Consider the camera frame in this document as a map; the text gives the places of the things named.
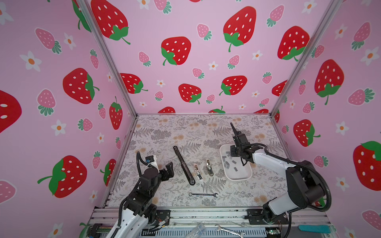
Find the beige mini stapler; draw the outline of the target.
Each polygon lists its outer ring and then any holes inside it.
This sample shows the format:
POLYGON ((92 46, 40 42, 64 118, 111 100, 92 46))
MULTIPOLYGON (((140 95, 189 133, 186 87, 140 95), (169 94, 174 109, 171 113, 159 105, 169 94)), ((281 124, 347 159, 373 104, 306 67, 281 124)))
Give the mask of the beige mini stapler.
POLYGON ((207 160, 207 161, 206 161, 206 167, 207 167, 208 174, 209 174, 211 177, 214 176, 214 173, 213 173, 213 170, 212 170, 212 166, 211 166, 211 162, 210 162, 210 160, 207 160))

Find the black stapler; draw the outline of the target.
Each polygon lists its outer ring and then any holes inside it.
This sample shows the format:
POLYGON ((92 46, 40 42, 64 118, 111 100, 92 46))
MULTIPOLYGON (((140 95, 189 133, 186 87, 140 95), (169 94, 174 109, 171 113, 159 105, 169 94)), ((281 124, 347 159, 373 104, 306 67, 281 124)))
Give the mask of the black stapler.
POLYGON ((192 176, 192 174, 191 174, 187 164, 185 163, 185 161, 184 161, 184 159, 183 159, 183 157, 182 157, 178 147, 174 146, 173 149, 174 149, 174 152, 175 152, 175 154, 177 155, 177 157, 178 157, 178 159, 180 161, 181 168, 182 168, 182 170, 183 170, 183 172, 184 172, 184 174, 185 174, 185 176, 187 178, 188 183, 190 185, 195 185, 195 179, 193 178, 193 176, 192 176))

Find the pink mini stapler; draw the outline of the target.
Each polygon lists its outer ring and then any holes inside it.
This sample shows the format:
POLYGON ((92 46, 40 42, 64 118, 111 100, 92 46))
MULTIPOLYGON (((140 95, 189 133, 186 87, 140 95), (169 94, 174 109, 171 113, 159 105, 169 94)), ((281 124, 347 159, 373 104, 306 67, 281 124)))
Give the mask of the pink mini stapler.
POLYGON ((203 176, 202 176, 202 174, 201 174, 201 171, 200 171, 198 165, 197 165, 197 164, 194 164, 193 167, 194 167, 195 174, 196 174, 198 180, 199 180, 199 181, 203 181, 203 176))

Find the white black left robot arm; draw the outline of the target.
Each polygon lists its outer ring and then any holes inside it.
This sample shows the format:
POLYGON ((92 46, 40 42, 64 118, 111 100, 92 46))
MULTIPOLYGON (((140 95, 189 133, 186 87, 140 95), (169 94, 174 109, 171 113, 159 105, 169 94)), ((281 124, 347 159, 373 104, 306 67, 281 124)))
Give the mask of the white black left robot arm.
POLYGON ((136 238, 147 225, 154 223, 157 216, 157 206, 153 203, 155 194, 163 181, 174 177, 172 162, 160 170, 155 156, 142 159, 140 152, 137 152, 136 163, 139 180, 122 200, 118 220, 108 238, 136 238))

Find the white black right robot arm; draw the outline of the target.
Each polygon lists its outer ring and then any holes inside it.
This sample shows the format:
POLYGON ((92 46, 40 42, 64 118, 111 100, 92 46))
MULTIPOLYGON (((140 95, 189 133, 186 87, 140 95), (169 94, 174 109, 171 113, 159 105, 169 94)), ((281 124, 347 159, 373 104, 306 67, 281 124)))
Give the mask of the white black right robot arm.
POLYGON ((285 214, 310 208, 326 212, 331 208, 332 195, 327 182, 309 161, 296 162, 271 153, 262 143, 250 143, 244 133, 230 124, 234 133, 234 144, 229 155, 240 158, 245 167, 248 163, 268 168, 286 179, 287 192, 263 205, 259 218, 274 223, 285 214))

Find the silver combination wrench on table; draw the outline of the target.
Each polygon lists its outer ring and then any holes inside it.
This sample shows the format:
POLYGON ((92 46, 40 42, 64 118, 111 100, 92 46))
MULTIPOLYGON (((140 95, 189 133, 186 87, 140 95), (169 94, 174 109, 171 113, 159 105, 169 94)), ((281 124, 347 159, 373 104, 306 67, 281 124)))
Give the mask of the silver combination wrench on table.
POLYGON ((191 196, 191 197, 215 197, 215 198, 217 198, 218 193, 209 194, 209 193, 191 193, 190 192, 189 196, 191 196))

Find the clear plastic bag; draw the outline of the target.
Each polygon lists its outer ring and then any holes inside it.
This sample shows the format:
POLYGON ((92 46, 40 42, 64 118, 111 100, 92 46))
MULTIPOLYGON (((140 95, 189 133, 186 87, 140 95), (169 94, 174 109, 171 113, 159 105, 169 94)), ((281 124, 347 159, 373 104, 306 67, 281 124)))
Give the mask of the clear plastic bag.
POLYGON ((206 227, 204 224, 198 224, 185 236, 185 238, 200 238, 204 234, 205 229, 206 227))

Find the silver wrench on rail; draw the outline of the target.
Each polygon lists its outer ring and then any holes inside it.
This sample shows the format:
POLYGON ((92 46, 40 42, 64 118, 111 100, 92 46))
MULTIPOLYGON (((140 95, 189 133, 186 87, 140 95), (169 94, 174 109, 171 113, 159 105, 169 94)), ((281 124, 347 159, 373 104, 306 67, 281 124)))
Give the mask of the silver wrench on rail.
POLYGON ((244 235, 245 235, 244 232, 236 232, 236 231, 233 231, 233 230, 230 230, 230 229, 226 229, 226 228, 221 227, 221 226, 218 225, 218 224, 216 224, 215 227, 216 227, 216 230, 217 230, 217 231, 226 232, 226 233, 229 233, 229 234, 231 234, 231 235, 238 236, 238 237, 240 237, 240 238, 243 238, 244 235))

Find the aluminium right rear corner post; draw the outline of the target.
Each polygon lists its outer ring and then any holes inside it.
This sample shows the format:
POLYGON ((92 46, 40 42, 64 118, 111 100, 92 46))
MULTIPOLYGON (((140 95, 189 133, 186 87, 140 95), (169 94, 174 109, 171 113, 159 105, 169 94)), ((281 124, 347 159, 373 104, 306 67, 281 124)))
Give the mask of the aluminium right rear corner post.
POLYGON ((274 105, 273 110, 271 111, 270 118, 275 119, 275 114, 280 109, 282 103, 284 102, 284 99, 286 98, 289 91, 292 89, 293 84, 295 83, 296 79, 299 77, 300 73, 303 71, 303 66, 305 63, 308 62, 310 58, 310 54, 312 53, 315 45, 319 42, 319 40, 324 35, 325 31, 329 27, 329 24, 334 19, 336 13, 338 12, 340 6, 342 4, 342 1, 340 0, 334 0, 330 1, 324 14, 322 15, 322 18, 320 19, 314 33, 310 37, 310 41, 307 44, 306 49, 302 53, 302 56, 300 57, 299 61, 295 65, 292 73, 290 74, 287 83, 282 90, 282 93, 280 97, 278 98, 276 104, 274 105))

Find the aluminium corner post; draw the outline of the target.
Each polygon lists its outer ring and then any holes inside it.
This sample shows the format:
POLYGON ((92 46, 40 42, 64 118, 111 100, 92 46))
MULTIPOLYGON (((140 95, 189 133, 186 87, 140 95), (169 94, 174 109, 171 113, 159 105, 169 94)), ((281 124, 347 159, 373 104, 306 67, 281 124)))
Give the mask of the aluminium corner post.
POLYGON ((78 1, 78 3, 126 105, 133 118, 136 118, 137 113, 128 96, 128 90, 105 42, 106 39, 113 41, 123 40, 125 43, 130 44, 130 42, 126 41, 129 33, 129 22, 125 15, 109 1, 78 1))
POLYGON ((336 13, 338 12, 340 6, 342 4, 342 1, 340 0, 334 0, 330 1, 324 14, 322 15, 322 18, 320 19, 314 33, 310 37, 310 41, 307 44, 306 49, 302 53, 302 56, 300 57, 299 61, 295 65, 292 73, 290 74, 287 83, 282 90, 282 93, 280 97, 278 98, 276 104, 274 105, 273 110, 271 111, 270 118, 275 119, 275 114, 280 109, 282 103, 284 102, 284 99, 286 98, 289 91, 292 89, 293 84, 295 83, 296 79, 299 77, 300 73, 303 71, 303 66, 305 63, 308 62, 310 58, 310 54, 312 53, 315 45, 319 42, 319 40, 324 35, 325 31, 329 27, 329 24, 334 19, 336 13))

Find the aluminium left rear corner post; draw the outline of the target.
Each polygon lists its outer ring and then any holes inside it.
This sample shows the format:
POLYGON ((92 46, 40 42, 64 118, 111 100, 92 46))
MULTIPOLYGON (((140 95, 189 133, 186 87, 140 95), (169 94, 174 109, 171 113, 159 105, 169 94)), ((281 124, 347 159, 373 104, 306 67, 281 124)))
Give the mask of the aluminium left rear corner post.
POLYGON ((137 113, 128 96, 128 90, 105 42, 106 39, 113 41, 123 40, 125 43, 130 44, 130 42, 126 41, 129 33, 129 22, 125 15, 109 1, 78 1, 78 3, 126 105, 133 118, 136 118, 137 113))

